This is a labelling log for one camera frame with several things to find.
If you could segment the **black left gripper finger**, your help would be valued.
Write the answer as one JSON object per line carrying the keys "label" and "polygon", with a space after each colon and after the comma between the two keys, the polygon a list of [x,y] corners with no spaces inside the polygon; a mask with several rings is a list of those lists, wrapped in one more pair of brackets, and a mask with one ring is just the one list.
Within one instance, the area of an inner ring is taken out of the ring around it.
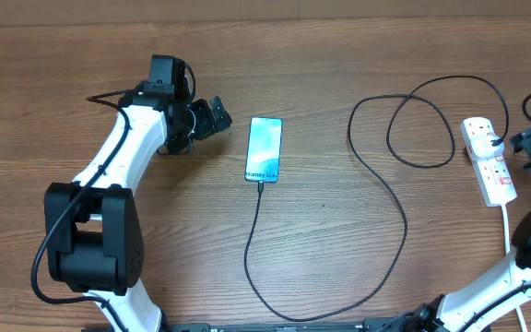
{"label": "black left gripper finger", "polygon": [[224,108],[214,108],[213,113],[215,116],[216,132],[223,132],[231,126],[232,119]]}
{"label": "black left gripper finger", "polygon": [[219,96],[213,97],[209,102],[213,113],[222,113],[224,111],[224,106]]}

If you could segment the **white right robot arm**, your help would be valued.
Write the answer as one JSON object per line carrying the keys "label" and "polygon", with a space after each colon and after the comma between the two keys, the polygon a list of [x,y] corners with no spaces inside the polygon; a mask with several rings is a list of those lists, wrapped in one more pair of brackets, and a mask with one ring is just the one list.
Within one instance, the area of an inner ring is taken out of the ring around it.
{"label": "white right robot arm", "polygon": [[490,324],[531,301],[531,211],[510,233],[506,205],[517,198],[503,147],[491,121],[470,117],[460,124],[485,205],[500,208],[505,256],[463,289],[441,295],[386,323],[382,331],[485,331]]}

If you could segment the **Samsung Galaxy smartphone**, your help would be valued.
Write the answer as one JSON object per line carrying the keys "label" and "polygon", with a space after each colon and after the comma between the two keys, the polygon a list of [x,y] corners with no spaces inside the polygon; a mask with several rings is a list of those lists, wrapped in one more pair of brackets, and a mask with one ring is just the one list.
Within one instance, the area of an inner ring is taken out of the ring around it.
{"label": "Samsung Galaxy smartphone", "polygon": [[283,121],[279,118],[251,119],[244,171],[246,181],[278,181],[282,131]]}

